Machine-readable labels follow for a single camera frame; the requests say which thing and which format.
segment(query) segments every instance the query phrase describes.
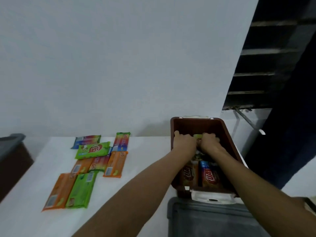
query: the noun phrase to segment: orange snack packet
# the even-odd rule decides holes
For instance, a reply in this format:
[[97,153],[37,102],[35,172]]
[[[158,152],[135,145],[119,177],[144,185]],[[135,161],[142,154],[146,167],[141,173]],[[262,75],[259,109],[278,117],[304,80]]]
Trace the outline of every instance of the orange snack packet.
[[103,177],[121,178],[128,151],[112,151]]
[[64,209],[76,178],[76,174],[60,174],[42,211]]
[[76,174],[76,175],[88,173],[92,162],[93,162],[93,158],[77,160],[74,167],[72,168],[71,173]]

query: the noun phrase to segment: metal rod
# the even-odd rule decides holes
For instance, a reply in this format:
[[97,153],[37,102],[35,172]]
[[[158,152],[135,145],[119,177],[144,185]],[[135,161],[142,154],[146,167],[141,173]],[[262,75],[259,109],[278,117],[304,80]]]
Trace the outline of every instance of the metal rod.
[[236,111],[239,115],[241,115],[241,117],[243,117],[243,118],[249,123],[249,125],[251,125],[251,127],[252,127],[254,130],[258,131],[261,135],[265,135],[265,132],[264,132],[263,130],[259,129],[258,127],[256,127],[255,124],[252,123],[252,121],[249,120],[249,118],[248,118],[244,113],[242,113],[242,112],[239,110],[239,108],[235,108],[235,111]]

